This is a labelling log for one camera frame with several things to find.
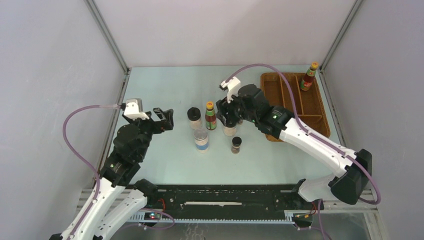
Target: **brown tray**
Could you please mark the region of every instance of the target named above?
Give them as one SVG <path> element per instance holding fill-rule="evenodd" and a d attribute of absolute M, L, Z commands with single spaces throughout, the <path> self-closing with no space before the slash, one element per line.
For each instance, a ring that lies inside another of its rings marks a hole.
<path fill-rule="evenodd" d="M 327 121 L 324 104 L 318 88 L 317 79 L 313 80 L 308 91 L 300 90 L 299 82 L 305 73 L 285 72 L 283 73 L 293 91 L 297 114 L 300 119 L 318 133 L 330 136 L 329 122 Z M 276 72 L 267 72 L 260 76 L 260 89 L 265 94 L 271 106 L 283 106 L 293 112 L 292 100 L 289 89 Z M 266 135 L 271 142 L 282 142 L 271 135 Z"/>

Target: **small brown spice jar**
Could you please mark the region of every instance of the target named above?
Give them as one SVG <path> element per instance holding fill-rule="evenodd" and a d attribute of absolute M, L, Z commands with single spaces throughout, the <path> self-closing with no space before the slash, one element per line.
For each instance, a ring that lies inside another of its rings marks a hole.
<path fill-rule="evenodd" d="M 233 154 L 238 154 L 240 152 L 240 145 L 242 145 L 242 139 L 238 136 L 233 137 L 231 152 Z"/>

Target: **bottle neck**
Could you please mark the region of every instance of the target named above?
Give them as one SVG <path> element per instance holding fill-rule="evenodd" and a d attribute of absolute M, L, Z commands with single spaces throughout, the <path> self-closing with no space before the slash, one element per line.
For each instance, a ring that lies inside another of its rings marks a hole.
<path fill-rule="evenodd" d="M 208 115 L 208 116 L 215 115 L 215 109 L 214 108 L 212 108 L 212 109 L 207 109 L 206 108 L 206 115 Z"/>
<path fill-rule="evenodd" d="M 306 71 L 306 74 L 307 74 L 308 76 L 314 77 L 316 72 L 317 72 L 317 69 L 309 68 L 309 69 Z"/>

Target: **red wire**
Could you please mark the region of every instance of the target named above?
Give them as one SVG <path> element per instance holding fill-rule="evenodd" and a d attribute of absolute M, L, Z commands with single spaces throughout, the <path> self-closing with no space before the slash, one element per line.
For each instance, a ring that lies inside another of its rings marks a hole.
<path fill-rule="evenodd" d="M 312 205 L 313 205 L 313 210 L 314 210 L 314 212 L 312 213 L 312 215 L 314 215 L 314 214 L 316 214 L 316 213 L 317 213 L 317 206 L 315 205 L 315 203 L 314 203 L 314 202 L 311 202 L 311 203 L 312 203 Z"/>
<path fill-rule="evenodd" d="M 162 204 L 163 204 L 163 210 L 162 210 L 162 212 L 163 211 L 165 211 L 165 209 L 166 209 L 166 205 L 165 205 L 165 200 L 163 199 L 163 198 L 159 198 L 159 200 L 157 200 L 158 202 L 159 201 L 161 201 L 162 202 Z"/>

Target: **black linear rail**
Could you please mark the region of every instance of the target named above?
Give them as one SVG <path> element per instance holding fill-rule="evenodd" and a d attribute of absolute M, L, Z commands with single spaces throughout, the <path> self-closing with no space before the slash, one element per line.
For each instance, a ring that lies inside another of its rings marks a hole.
<path fill-rule="evenodd" d="M 165 212 L 177 219 L 285 220 L 285 210 L 309 211 L 310 202 L 291 192 L 294 184 L 273 185 L 157 185 Z M 235 202 L 241 205 L 189 205 L 187 202 Z M 162 208 L 158 201 L 152 206 Z"/>

